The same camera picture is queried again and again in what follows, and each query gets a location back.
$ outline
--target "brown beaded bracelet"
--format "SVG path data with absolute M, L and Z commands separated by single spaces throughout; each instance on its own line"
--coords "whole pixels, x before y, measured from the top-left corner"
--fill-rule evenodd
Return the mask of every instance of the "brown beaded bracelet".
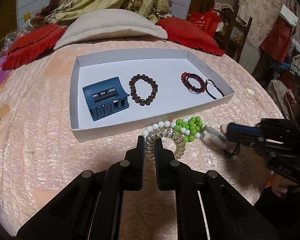
M 136 82 L 140 79 L 144 80 L 145 82 L 148 82 L 152 87 L 151 95 L 149 95 L 147 99 L 141 99 L 137 94 Z M 133 76 L 131 78 L 131 81 L 129 81 L 129 85 L 130 85 L 130 90 L 131 90 L 130 95 L 132 97 L 132 100 L 134 100 L 137 104 L 140 104 L 141 106 L 144 105 L 149 106 L 153 101 L 153 99 L 155 99 L 155 96 L 157 95 L 158 92 L 158 85 L 156 84 L 156 82 L 152 78 L 146 76 L 145 74 L 142 75 L 138 74 L 136 76 Z
M 193 79 L 197 80 L 200 83 L 201 87 L 196 88 L 195 86 L 192 86 L 188 81 L 189 78 L 193 78 Z M 193 91 L 197 94 L 205 92 L 205 90 L 206 90 L 205 82 L 197 74 L 191 74 L 191 73 L 188 73 L 188 72 L 184 72 L 181 75 L 181 80 L 182 80 L 182 83 L 185 85 L 186 88 L 188 88 L 189 90 L 191 90 L 191 91 Z

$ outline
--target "person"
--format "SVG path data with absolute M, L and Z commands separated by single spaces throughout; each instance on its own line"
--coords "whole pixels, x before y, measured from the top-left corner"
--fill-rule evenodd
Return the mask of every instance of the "person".
M 296 184 L 277 173 L 273 173 L 270 184 L 255 208 L 278 230 L 280 239 L 300 240 L 300 187 L 288 193 L 288 187 Z

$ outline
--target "white tray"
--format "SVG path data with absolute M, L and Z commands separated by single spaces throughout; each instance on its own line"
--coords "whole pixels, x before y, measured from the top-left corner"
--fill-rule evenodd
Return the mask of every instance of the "white tray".
M 213 80 L 225 96 L 212 85 L 208 85 L 208 91 L 216 100 L 207 92 L 191 93 L 181 82 L 183 72 L 195 73 L 204 81 Z M 137 74 L 145 74 L 158 84 L 151 105 L 140 106 L 129 96 L 129 108 L 93 121 L 82 88 L 118 76 L 130 94 L 129 81 Z M 200 87 L 197 81 L 189 81 Z M 152 91 L 143 80 L 136 83 L 136 88 L 141 98 L 147 98 Z M 71 131 L 80 142 L 98 139 L 218 106 L 233 95 L 233 89 L 214 70 L 187 50 L 118 49 L 85 54 L 76 58 L 71 75 Z

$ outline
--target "red beaded bracelet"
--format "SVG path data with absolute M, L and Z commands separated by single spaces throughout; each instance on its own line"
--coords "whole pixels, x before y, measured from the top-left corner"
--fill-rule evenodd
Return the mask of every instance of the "red beaded bracelet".
M 188 81 L 189 78 L 193 78 L 193 79 L 197 80 L 200 83 L 201 87 L 200 88 L 196 88 L 195 86 L 192 86 L 189 83 L 189 81 Z M 193 91 L 193 92 L 195 92 L 197 94 L 205 92 L 205 90 L 206 90 L 206 85 L 205 85 L 204 81 L 202 80 L 201 77 L 199 77 L 196 74 L 190 74 L 188 72 L 184 72 L 181 75 L 181 81 L 185 85 L 186 88 L 188 88 L 189 90 L 191 90 L 191 91 Z

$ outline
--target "hand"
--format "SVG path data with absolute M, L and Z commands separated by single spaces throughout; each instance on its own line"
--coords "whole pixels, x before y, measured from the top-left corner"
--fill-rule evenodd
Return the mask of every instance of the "hand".
M 275 172 L 271 176 L 270 184 L 272 186 L 272 192 L 278 197 L 281 197 L 282 194 L 286 194 L 288 192 L 288 186 L 297 185 L 291 180 L 288 180 Z M 300 188 L 295 189 L 293 193 L 295 192 L 300 192 Z

